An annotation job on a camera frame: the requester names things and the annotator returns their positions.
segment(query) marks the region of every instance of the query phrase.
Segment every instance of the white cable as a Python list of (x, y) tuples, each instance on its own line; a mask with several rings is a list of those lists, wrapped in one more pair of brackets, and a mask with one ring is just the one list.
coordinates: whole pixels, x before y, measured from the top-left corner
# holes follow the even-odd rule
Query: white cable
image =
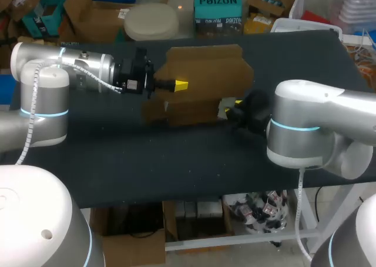
[(26, 135), (25, 145), (23, 146), (23, 150), (21, 152), (20, 157), (18, 158), (16, 165), (21, 165), (26, 157), (26, 154), (29, 151), (31, 137), (33, 135), (34, 130), (34, 118), (35, 118), (35, 108), (36, 108), (36, 98), (38, 96), (38, 85), (39, 85), (39, 73), (43, 67), (48, 65), (54, 64), (53, 62), (41, 62), (39, 63), (34, 72), (34, 83), (33, 83), (33, 94), (31, 98), (31, 108), (30, 108), (30, 118), (29, 118), (29, 126), (28, 126), (28, 134)]
[(72, 64), (72, 63), (68, 63), (68, 62), (59, 62), (59, 64), (61, 65), (65, 65), (65, 66), (68, 66), (68, 67), (72, 67), (73, 69), (77, 69), (78, 71), (81, 71), (82, 73), (85, 73), (87, 76), (93, 78), (94, 80), (96, 80), (98, 83), (100, 83), (101, 85), (105, 86), (106, 88), (109, 88), (111, 91), (114, 91), (118, 94), (121, 94), (122, 92), (122, 88), (119, 88), (117, 86), (112, 86), (106, 82), (103, 82), (101, 79), (99, 79), (97, 76), (95, 76), (93, 73), (89, 72), (88, 70), (86, 70), (85, 68), (82, 68), (78, 65), (75, 65), (75, 64)]
[(43, 62), (39, 63), (36, 66), (35, 72), (34, 72), (33, 94), (32, 94), (32, 99), (31, 99), (28, 134), (26, 135), (25, 145), (23, 146), (23, 150), (21, 152), (20, 157), (18, 158), (18, 160), (16, 162), (16, 165), (21, 165), (23, 163), (23, 161), (26, 157), (26, 154), (28, 153), (29, 148), (30, 148), (31, 137), (33, 135), (33, 130), (34, 130), (35, 108), (36, 108), (36, 99), (38, 97), (38, 86), (39, 86), (40, 72), (44, 67), (51, 66), (51, 65), (54, 65), (54, 64), (65, 65), (65, 66), (69, 66), (69, 67), (72, 67), (74, 69), (77, 69), (77, 70), (87, 74), (89, 77), (93, 78), (94, 80), (96, 80), (101, 85), (111, 89), (112, 91), (116, 92), (117, 94), (121, 94), (122, 88), (118, 88), (118, 87), (112, 86), (110, 84), (107, 84), (106, 82), (103, 82), (97, 76), (95, 76), (93, 73), (89, 72), (88, 70), (86, 70), (86, 69), (84, 69), (84, 68), (82, 68), (78, 65), (70, 64), (70, 63), (62, 62), (62, 61), (43, 61)]
[(295, 217), (295, 236), (298, 242), (299, 248), (302, 251), (303, 255), (307, 258), (309, 262), (312, 261), (312, 257), (308, 254), (306, 249), (304, 248), (303, 244), (301, 243), (300, 234), (299, 234), (299, 223), (300, 223), (300, 215), (301, 215), (301, 199), (302, 199), (302, 192), (303, 192), (303, 176), (306, 170), (299, 169), (299, 183), (298, 183), (298, 204), (296, 208), (296, 217)]

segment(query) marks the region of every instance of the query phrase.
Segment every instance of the yellow block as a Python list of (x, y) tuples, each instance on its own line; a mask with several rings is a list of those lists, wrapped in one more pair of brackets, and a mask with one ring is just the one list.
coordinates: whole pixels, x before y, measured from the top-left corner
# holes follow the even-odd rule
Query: yellow block
[(175, 81), (175, 92), (184, 91), (188, 88), (188, 82)]

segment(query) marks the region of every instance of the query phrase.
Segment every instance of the teal box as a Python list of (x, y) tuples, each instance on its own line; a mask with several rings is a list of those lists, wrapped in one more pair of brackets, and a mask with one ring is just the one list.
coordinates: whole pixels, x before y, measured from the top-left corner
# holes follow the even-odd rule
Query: teal box
[(241, 0), (194, 0), (197, 36), (242, 34)]
[(43, 8), (42, 16), (38, 16), (35, 13), (36, 9), (34, 9), (22, 18), (23, 23), (33, 38), (59, 35), (58, 30), (62, 21), (64, 2), (65, 0), (41, 0), (40, 6)]

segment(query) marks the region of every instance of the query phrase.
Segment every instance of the black tabletop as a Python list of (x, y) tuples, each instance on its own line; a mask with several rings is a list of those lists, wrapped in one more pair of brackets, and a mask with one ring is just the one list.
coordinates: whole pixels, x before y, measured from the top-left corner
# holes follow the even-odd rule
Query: black tabletop
[[(239, 44), (254, 69), (254, 89), (270, 98), (277, 84), (306, 79), (355, 91), (372, 90), (359, 75), (338, 38), (328, 31), (250, 35), (237, 38), (180, 39), (82, 45), (115, 60), (132, 58), (136, 47), (148, 50), (156, 69), (172, 46)], [(80, 208), (199, 198), (229, 193), (293, 189), (298, 171), (270, 162), (266, 142), (226, 123), (169, 129), (147, 126), (141, 116), (145, 96), (99, 95), (71, 91), (68, 137), (63, 143), (32, 148), (25, 164), (54, 173)], [(19, 106), (19, 90), (12, 108)], [(14, 163), (20, 151), (2, 163)], [(354, 181), (326, 171), (307, 171), (305, 187), (376, 181), (376, 160)]]

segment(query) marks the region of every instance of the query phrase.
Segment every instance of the white round cushion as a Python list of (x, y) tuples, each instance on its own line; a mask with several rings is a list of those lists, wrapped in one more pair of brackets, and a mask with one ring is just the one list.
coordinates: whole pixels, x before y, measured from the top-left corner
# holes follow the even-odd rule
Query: white round cushion
[(170, 39), (179, 30), (179, 20), (167, 4), (141, 4), (127, 12), (124, 29), (135, 41)]

